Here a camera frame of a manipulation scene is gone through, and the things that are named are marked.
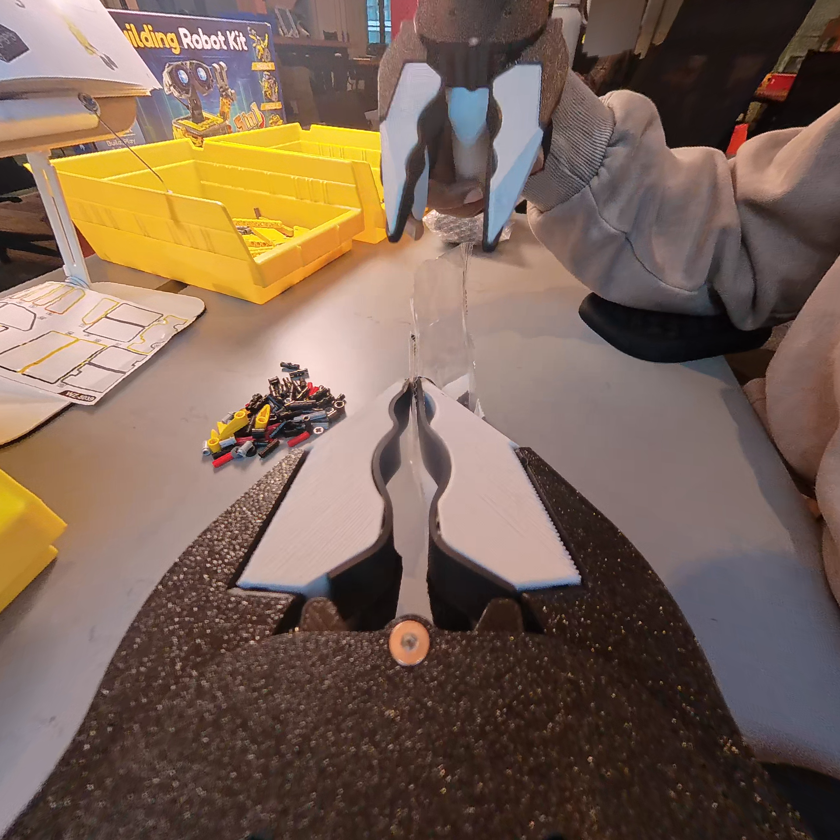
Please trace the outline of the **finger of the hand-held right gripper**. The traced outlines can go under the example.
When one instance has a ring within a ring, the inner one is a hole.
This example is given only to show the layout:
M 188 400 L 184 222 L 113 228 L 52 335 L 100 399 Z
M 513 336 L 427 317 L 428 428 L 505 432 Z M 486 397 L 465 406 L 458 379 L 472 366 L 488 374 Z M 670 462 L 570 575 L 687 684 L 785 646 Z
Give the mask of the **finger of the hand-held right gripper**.
M 431 149 L 445 122 L 441 76 L 423 61 L 401 69 L 381 121 L 381 175 L 386 231 L 396 243 L 410 219 L 422 224 L 427 207 Z
M 542 65 L 533 62 L 510 67 L 494 80 L 491 94 L 500 123 L 491 144 L 495 168 L 486 191 L 485 251 L 496 249 L 542 145 Z

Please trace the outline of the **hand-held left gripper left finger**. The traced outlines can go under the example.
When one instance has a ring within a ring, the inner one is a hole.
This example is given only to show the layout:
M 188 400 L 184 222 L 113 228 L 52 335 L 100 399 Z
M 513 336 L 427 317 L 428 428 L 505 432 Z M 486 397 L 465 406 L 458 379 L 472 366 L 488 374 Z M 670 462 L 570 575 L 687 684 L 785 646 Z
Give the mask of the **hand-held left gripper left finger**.
M 327 594 L 342 571 L 382 535 L 385 489 L 374 473 L 376 451 L 398 428 L 398 381 L 321 435 L 257 542 L 239 588 L 284 594 Z

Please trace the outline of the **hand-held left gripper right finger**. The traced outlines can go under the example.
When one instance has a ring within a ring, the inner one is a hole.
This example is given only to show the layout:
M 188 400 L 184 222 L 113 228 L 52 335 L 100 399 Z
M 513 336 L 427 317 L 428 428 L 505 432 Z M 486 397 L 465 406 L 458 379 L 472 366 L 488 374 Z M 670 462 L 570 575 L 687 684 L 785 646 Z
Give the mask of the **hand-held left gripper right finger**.
M 515 592 L 581 583 L 515 442 L 426 379 L 417 427 L 437 487 L 431 530 L 445 549 Z

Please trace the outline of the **pile of mixed small plastic parts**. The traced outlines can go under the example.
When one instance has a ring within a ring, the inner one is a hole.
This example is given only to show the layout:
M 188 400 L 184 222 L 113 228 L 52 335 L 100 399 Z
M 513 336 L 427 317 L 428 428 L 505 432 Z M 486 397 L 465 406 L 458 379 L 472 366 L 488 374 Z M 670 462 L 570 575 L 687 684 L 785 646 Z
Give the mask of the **pile of mixed small plastic parts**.
M 345 394 L 314 381 L 306 366 L 283 361 L 265 392 L 217 421 L 203 442 L 202 457 L 214 469 L 268 459 L 313 442 L 344 419 L 346 408 Z

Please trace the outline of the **clear plastic bag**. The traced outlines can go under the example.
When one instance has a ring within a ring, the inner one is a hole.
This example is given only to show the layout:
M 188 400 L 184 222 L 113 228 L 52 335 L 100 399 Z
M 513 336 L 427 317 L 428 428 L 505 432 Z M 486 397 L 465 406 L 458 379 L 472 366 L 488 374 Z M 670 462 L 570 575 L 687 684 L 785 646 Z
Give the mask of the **clear plastic bag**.
M 475 345 L 468 325 L 467 276 L 472 244 L 447 246 L 420 265 L 411 298 L 408 377 L 425 378 L 483 417 Z

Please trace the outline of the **person's right forearm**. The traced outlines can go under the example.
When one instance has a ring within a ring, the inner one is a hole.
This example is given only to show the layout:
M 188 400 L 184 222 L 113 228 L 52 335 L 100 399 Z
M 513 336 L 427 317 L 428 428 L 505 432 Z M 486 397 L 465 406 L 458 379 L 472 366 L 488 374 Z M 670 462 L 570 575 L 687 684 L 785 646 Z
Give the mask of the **person's right forearm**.
M 569 71 L 524 195 L 538 241 L 601 298 L 741 330 L 838 299 L 839 113 L 767 132 L 728 159 L 672 149 L 655 105 L 598 98 Z

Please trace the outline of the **grey desk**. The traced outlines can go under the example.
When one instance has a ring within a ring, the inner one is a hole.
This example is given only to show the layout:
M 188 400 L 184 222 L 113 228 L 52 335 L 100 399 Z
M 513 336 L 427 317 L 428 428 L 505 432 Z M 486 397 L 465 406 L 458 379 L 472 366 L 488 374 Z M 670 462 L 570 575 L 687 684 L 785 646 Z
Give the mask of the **grey desk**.
M 280 361 L 348 397 L 408 375 L 429 234 L 354 245 L 256 305 L 192 287 L 206 311 L 96 406 L 2 449 L 2 470 L 67 524 L 57 560 L 2 613 L 2 833 L 66 750 L 153 585 L 274 462 L 215 472 L 212 423 Z M 838 773 L 838 608 L 820 529 L 728 363 L 651 364 L 580 319 L 588 290 L 518 216 L 468 269 L 477 393 L 651 563 L 762 760 Z

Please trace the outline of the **person's right hand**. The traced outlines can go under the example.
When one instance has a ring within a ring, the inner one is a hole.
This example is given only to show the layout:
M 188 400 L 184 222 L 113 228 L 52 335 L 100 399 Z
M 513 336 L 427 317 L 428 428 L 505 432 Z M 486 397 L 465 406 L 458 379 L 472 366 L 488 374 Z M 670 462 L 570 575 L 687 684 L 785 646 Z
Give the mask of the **person's right hand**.
M 453 217 L 475 217 L 484 211 L 484 188 L 477 180 L 456 174 L 452 130 L 444 125 L 429 148 L 427 209 Z

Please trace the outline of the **yellow storage bin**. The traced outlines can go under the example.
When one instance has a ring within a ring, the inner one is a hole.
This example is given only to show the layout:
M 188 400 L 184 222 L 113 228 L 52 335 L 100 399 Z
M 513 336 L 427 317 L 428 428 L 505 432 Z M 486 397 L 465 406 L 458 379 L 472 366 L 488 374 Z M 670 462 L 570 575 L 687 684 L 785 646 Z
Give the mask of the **yellow storage bin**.
M 208 140 L 235 151 L 242 163 L 295 179 L 293 192 L 310 202 L 362 211 L 354 240 L 376 245 L 386 238 L 378 133 L 298 123 L 232 133 Z
M 96 254 L 121 266 L 263 304 L 347 253 L 363 229 L 356 207 L 310 202 L 294 178 L 189 140 L 54 161 L 70 216 Z M 231 216 L 318 220 L 304 248 L 253 258 Z

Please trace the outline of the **crumpled clear plastic wrap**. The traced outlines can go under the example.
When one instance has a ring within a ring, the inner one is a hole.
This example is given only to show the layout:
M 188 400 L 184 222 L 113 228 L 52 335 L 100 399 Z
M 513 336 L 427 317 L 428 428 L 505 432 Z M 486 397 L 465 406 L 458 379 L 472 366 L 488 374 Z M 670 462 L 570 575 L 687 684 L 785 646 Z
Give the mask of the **crumpled clear plastic wrap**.
M 483 251 L 483 213 L 462 217 L 433 209 L 426 212 L 423 222 L 446 246 L 458 247 L 465 252 Z

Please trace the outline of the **robot kit box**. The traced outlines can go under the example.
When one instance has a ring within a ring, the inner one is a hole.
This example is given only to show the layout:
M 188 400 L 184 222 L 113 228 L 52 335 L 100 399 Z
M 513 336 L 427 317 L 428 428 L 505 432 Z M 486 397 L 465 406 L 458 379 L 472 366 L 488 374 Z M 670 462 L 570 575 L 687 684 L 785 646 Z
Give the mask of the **robot kit box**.
M 274 34 L 262 19 L 113 9 L 161 89 L 138 98 L 127 145 L 207 139 L 286 121 Z

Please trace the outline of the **black high-back chair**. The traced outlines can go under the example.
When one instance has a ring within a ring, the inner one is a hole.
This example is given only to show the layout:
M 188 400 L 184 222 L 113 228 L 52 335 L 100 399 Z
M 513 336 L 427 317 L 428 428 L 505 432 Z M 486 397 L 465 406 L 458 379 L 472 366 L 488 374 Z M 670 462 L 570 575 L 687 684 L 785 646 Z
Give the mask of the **black high-back chair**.
M 813 1 L 685 1 L 628 83 L 650 99 L 672 148 L 725 150 L 737 117 Z

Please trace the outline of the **yellow flat box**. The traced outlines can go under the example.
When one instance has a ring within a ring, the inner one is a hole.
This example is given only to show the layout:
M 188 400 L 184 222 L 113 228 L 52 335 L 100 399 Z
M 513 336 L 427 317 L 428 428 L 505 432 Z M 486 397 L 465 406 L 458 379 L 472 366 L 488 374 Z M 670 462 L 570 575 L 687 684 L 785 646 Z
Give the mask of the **yellow flat box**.
M 57 555 L 66 523 L 34 493 L 1 471 L 1 611 Z

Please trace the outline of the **person's beige printed sweatshirt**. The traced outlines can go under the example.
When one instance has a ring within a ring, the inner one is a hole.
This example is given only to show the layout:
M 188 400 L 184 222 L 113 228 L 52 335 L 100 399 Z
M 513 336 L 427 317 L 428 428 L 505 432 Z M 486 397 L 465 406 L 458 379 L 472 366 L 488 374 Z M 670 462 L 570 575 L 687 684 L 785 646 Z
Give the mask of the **person's beige printed sweatshirt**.
M 819 282 L 766 374 L 744 386 L 822 519 L 822 561 L 839 600 L 839 263 Z

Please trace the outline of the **white printed booklet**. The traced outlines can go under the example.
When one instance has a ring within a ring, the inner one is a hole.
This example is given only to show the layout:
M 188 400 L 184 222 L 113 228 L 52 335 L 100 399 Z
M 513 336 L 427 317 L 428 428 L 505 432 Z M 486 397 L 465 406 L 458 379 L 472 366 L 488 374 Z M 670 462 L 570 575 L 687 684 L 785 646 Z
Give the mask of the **white printed booklet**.
M 147 96 L 161 84 L 99 1 L 2 1 L 3 98 Z

